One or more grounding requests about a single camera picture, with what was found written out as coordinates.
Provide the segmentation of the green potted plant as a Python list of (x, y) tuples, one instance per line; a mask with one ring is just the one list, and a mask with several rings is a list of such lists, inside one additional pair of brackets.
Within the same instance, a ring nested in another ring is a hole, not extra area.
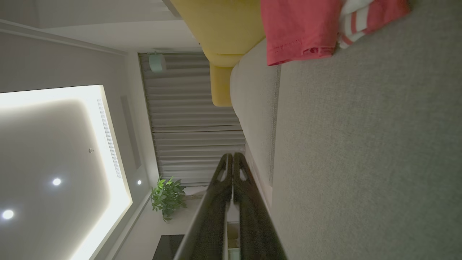
[(158, 178), (157, 184), (151, 188), (151, 205), (156, 212), (161, 212), (164, 222), (172, 220), (173, 214), (181, 208), (187, 208), (185, 187), (181, 180)]

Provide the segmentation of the red jersey with white sleeves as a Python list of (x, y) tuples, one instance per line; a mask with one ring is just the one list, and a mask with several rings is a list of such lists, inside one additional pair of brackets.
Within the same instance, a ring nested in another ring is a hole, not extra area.
[(409, 0), (261, 0), (267, 64), (331, 57), (410, 11)]

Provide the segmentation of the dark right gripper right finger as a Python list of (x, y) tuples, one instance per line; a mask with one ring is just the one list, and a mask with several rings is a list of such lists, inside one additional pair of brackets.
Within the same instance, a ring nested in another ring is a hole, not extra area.
[(239, 209), (241, 260), (287, 260), (246, 158), (238, 152), (233, 155), (233, 202)]

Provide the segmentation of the yellow sofa cushion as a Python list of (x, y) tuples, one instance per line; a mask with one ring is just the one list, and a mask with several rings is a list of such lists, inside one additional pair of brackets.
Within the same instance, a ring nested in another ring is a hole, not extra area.
[(210, 63), (212, 102), (231, 106), (230, 77), (264, 39), (260, 0), (171, 0)]

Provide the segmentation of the linear ceiling air vent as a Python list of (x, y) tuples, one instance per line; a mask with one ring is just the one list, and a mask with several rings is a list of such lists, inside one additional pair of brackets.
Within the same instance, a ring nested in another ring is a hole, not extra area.
[(108, 143), (108, 148), (109, 148), (111, 158), (112, 158), (112, 161), (113, 161), (115, 174), (116, 174), (118, 179), (121, 179), (122, 178), (122, 173), (121, 173), (121, 170), (120, 170), (120, 165), (118, 163), (117, 153), (116, 153), (116, 151), (114, 149), (114, 143), (113, 143), (113, 140), (112, 140), (108, 120), (107, 120), (107, 117), (106, 117), (104, 104), (103, 104), (101, 99), (97, 99), (97, 103), (98, 103), (98, 107), (99, 107), (99, 111), (100, 111), (100, 117), (102, 119), (104, 131), (105, 131), (105, 135), (106, 135), (106, 140), (107, 140), (107, 143)]

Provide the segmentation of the grey pleated curtain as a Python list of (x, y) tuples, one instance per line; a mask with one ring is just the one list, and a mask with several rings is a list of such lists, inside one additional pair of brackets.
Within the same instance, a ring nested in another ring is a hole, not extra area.
[(225, 153), (243, 152), (245, 137), (231, 107), (212, 102), (209, 61), (201, 52), (164, 54), (153, 72), (139, 54), (144, 94), (160, 176), (185, 186), (209, 184)]

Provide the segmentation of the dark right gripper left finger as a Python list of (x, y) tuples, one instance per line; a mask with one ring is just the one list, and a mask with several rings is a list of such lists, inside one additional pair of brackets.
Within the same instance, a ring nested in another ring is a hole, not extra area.
[(221, 157), (174, 260), (222, 260), (227, 209), (232, 195), (233, 156)]

